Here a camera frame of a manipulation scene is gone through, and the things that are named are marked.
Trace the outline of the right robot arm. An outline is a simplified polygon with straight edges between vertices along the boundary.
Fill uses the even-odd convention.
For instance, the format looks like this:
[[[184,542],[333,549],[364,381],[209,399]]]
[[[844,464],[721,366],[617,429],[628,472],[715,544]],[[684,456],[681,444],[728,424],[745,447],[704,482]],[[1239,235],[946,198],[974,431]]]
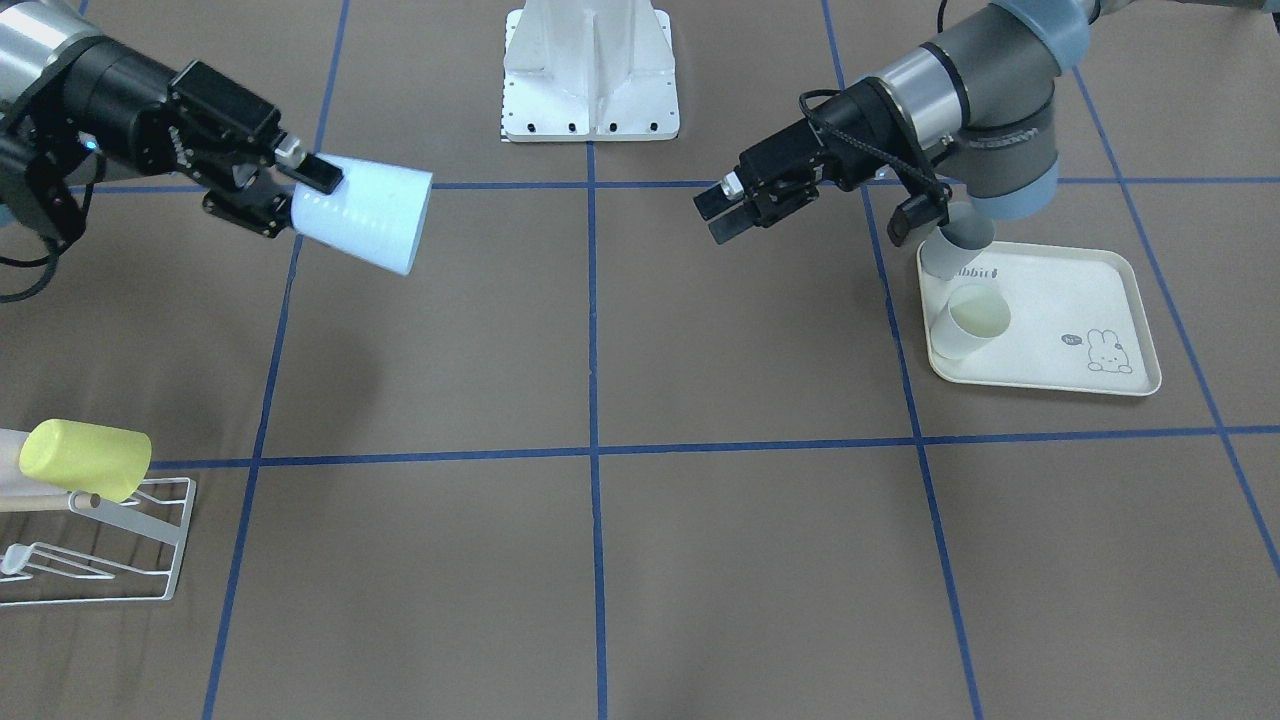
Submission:
[[[64,1],[5,1],[1,55],[3,205],[45,240],[84,233],[70,176],[88,160],[182,174],[205,188],[206,213],[266,237],[293,225],[294,206],[270,169],[324,195],[343,179],[243,85],[204,61],[155,61]]]

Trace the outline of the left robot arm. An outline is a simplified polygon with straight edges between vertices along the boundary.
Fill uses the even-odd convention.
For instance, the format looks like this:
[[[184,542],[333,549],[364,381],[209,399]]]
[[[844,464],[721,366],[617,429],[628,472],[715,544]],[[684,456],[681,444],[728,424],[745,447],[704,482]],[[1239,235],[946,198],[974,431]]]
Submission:
[[[1093,24],[1123,1],[992,1],[846,88],[799,96],[799,120],[744,150],[694,202],[717,243],[768,228],[823,184],[858,190],[881,169],[908,191],[896,246],[959,220],[952,181],[991,220],[1029,217],[1060,177],[1055,95],[1085,58]]]

